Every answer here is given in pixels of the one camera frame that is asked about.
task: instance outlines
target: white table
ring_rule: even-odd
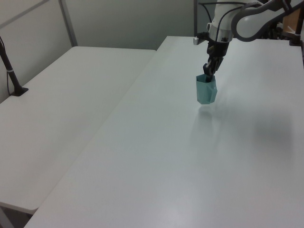
[[[154,53],[75,47],[0,104],[0,206],[34,213]]]
[[[201,106],[206,48],[168,37],[26,227],[302,227],[301,49],[233,40]]]

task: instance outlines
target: wire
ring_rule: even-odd
[[[245,2],[237,2],[237,1],[220,1],[220,2],[199,2],[199,5],[216,5],[216,4],[241,4],[246,5]]]
[[[207,7],[206,7],[205,5],[201,5],[201,6],[205,8],[205,10],[206,10],[206,12],[207,12],[207,14],[208,14],[208,17],[209,17],[209,21],[210,21],[210,23],[211,23],[211,22],[212,22],[211,16],[210,16],[210,14],[209,14],[209,11],[208,11]]]
[[[10,88],[9,88],[9,73],[8,72],[6,72],[6,81],[7,81],[8,93],[9,93],[9,95],[11,95]]]
[[[222,22],[223,18],[224,18],[227,14],[229,14],[230,12],[235,11],[235,10],[238,10],[238,9],[240,9],[240,8],[242,8],[242,6],[236,7],[236,8],[231,9],[231,10],[228,10],[228,11],[220,18],[219,23],[218,23],[218,30],[217,30],[217,36],[216,36],[216,38],[215,38],[215,42],[218,41],[219,27],[220,27],[220,23]]]
[[[1,36],[0,36],[0,42],[1,42],[2,47],[4,48],[4,51],[5,51],[4,42],[3,42],[2,38],[1,38]]]
[[[4,49],[4,52],[5,52],[5,45],[4,45],[4,42],[3,42],[2,38],[1,38],[1,36],[0,36],[0,43],[1,43],[2,47],[3,47],[3,49]],[[6,85],[7,85],[7,88],[8,88],[9,95],[11,95],[10,94],[10,88],[9,88],[9,73],[7,71],[6,71]]]

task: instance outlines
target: gray wall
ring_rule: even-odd
[[[216,0],[201,0],[198,2],[216,2]],[[209,10],[211,20],[213,20],[215,5],[207,5],[206,7]],[[209,23],[208,14],[201,5],[198,5],[198,32],[207,32],[207,23]]]
[[[193,36],[193,0],[65,0],[79,46],[156,50]]]
[[[71,48],[58,0],[50,0],[3,27],[0,35],[21,85]],[[6,69],[0,61],[0,103],[7,97]]]

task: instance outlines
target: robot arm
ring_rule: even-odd
[[[255,0],[218,0],[215,17],[203,39],[208,40],[208,63],[203,67],[211,81],[226,55],[233,37],[250,42],[260,37],[269,24],[304,7],[303,0],[270,0],[262,4]]]

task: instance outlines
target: floor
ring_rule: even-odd
[[[6,216],[3,224],[0,224],[0,228],[24,228],[32,217],[29,214],[16,210],[11,210],[4,207],[0,207],[0,209],[0,212],[3,212]]]

